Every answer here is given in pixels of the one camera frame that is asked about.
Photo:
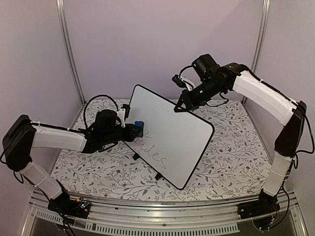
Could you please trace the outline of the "blue whiteboard eraser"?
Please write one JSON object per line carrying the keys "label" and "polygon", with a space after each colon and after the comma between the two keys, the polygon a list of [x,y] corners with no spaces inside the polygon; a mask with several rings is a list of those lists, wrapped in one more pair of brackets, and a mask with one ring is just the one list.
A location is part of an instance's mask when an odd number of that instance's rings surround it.
{"label": "blue whiteboard eraser", "polygon": [[143,121],[136,121],[135,125],[135,136],[142,138],[143,137],[143,129],[144,129],[144,122]]}

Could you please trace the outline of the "small black-framed whiteboard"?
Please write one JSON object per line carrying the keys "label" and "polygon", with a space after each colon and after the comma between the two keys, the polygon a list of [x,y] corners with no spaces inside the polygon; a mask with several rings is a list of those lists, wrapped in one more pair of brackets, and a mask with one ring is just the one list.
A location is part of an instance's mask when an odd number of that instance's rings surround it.
{"label": "small black-framed whiteboard", "polygon": [[175,103],[136,85],[127,123],[144,122],[143,137],[126,145],[175,188],[182,190],[214,134],[214,126],[191,112],[174,112]]}

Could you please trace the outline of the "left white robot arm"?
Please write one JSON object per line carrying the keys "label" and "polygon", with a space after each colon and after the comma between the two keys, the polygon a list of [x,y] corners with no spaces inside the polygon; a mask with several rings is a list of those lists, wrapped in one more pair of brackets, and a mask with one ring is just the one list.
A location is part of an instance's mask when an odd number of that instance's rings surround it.
{"label": "left white robot arm", "polygon": [[144,122],[126,123],[125,120],[125,109],[117,112],[102,110],[97,112],[90,126],[73,130],[33,122],[29,116],[21,115],[2,140],[5,164],[54,200],[55,207],[62,213],[70,213],[72,200],[62,195],[64,190],[57,180],[33,162],[31,150],[56,148],[90,154],[105,151],[120,141],[133,142],[143,136]]}

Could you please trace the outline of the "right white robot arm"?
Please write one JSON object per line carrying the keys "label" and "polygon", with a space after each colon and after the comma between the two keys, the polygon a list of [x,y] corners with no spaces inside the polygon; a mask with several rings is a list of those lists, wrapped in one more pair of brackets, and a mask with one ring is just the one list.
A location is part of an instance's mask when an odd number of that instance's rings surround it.
{"label": "right white robot arm", "polygon": [[199,56],[175,74],[172,81],[182,88],[174,108],[177,113],[194,111],[208,105],[214,96],[231,91],[248,98],[278,123],[271,170],[261,190],[265,196],[254,204],[258,214],[265,214],[273,207],[271,197],[278,194],[293,166],[307,120],[306,104],[283,94],[248,66],[237,62],[219,65],[210,54]]}

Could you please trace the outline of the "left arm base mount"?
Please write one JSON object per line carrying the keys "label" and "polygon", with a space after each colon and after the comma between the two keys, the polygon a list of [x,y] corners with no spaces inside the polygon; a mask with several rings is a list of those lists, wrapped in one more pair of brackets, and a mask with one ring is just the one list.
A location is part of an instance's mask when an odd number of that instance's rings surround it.
{"label": "left arm base mount", "polygon": [[91,209],[91,202],[82,197],[72,200],[68,195],[50,199],[48,209],[62,215],[87,219]]}

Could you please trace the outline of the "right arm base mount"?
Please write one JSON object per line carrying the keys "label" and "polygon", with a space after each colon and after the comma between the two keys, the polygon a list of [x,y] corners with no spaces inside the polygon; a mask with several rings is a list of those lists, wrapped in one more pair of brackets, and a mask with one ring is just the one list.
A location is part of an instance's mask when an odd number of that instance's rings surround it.
{"label": "right arm base mount", "polygon": [[241,219],[252,218],[280,210],[277,197],[260,192],[258,199],[237,205],[237,213]]}

